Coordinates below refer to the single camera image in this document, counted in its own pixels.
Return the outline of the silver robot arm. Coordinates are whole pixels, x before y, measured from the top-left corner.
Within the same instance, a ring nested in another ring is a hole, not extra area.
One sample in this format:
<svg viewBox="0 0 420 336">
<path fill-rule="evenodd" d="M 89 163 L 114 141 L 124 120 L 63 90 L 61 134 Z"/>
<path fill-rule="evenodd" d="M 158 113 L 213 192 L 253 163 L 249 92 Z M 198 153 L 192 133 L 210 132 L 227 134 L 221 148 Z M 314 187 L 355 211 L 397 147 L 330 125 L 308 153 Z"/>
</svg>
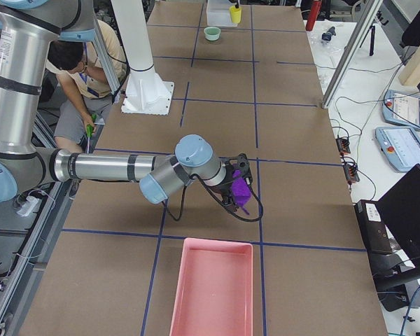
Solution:
<svg viewBox="0 0 420 336">
<path fill-rule="evenodd" d="M 114 9 L 124 28 L 135 27 L 129 48 L 128 34 L 99 21 L 91 1 L 0 1 L 0 202 L 45 183 L 94 180 L 138 183 L 158 204 L 199 181 L 234 213 L 253 194 L 249 162 L 244 154 L 221 160 L 200 135 L 183 137 L 172 155 L 83 151 L 82 138 L 111 110 L 117 81 L 129 81 L 122 109 L 130 113 L 166 114 L 174 90 L 155 72 L 141 3 Z M 55 148 L 32 144 L 47 71 L 66 95 Z"/>
</svg>

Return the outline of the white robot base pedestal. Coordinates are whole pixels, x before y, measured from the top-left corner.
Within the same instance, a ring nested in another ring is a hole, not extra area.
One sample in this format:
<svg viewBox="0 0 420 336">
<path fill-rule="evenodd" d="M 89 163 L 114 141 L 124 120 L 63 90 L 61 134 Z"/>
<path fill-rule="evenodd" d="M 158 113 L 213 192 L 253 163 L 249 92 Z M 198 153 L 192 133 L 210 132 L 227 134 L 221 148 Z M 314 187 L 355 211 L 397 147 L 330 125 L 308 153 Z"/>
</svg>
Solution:
<svg viewBox="0 0 420 336">
<path fill-rule="evenodd" d="M 122 112 L 165 116 L 174 83 L 163 81 L 155 70 L 142 2 L 111 3 L 129 67 Z"/>
</svg>

